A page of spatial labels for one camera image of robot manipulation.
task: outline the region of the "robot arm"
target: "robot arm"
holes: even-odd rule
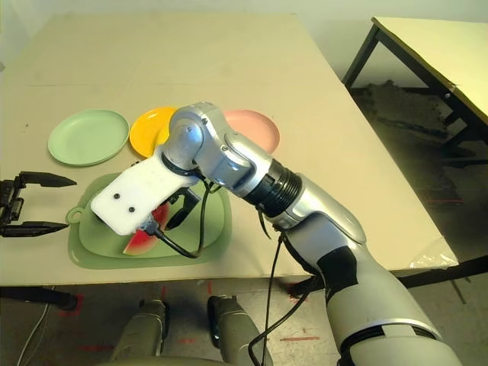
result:
[[[292,256],[323,278],[340,364],[460,364],[408,290],[369,254],[357,219],[311,180],[232,130],[210,103],[177,110],[168,141],[117,177],[91,208],[127,235],[202,175],[258,208],[286,234]]]

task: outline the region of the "table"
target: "table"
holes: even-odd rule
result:
[[[488,143],[488,24],[463,21],[373,17],[373,26],[342,82],[351,88],[380,41],[451,109],[445,124],[467,125],[442,146],[451,150],[467,140]],[[486,159],[446,159],[464,167]]]
[[[224,110],[252,109],[274,120],[281,135],[275,158],[348,207],[361,221],[372,254],[386,268],[456,264],[406,179],[295,15],[59,16],[0,75],[2,178],[31,170],[78,182],[66,188],[24,190],[23,220],[62,221],[94,178],[122,171],[139,159],[127,145],[113,159],[92,167],[59,164],[47,152],[47,139],[70,114],[107,108],[132,123],[158,106],[208,100]],[[260,230],[253,207],[231,197],[231,208],[232,242],[215,262],[84,269],[69,260],[68,230],[62,230],[37,238],[2,238],[0,284],[268,277],[275,242]],[[276,275],[304,274],[283,251]]]

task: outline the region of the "pink plate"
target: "pink plate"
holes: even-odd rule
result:
[[[280,142],[280,132],[272,120],[256,111],[238,110],[223,112],[229,125],[258,144],[268,153],[272,153]]]

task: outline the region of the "wall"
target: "wall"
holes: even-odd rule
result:
[[[486,0],[4,0],[0,55],[11,62],[53,14],[130,11],[249,11],[296,13],[329,64],[342,77],[373,15],[488,22]],[[420,81],[381,45],[356,85],[393,79]]]

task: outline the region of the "watermelon slice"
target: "watermelon slice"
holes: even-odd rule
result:
[[[169,204],[163,204],[156,208],[152,215],[154,220],[159,223],[159,227],[163,228],[169,219]],[[155,236],[149,236],[142,230],[137,230],[133,237],[130,239],[129,244],[125,247],[123,254],[125,255],[141,255],[147,253],[158,244],[158,238]]]

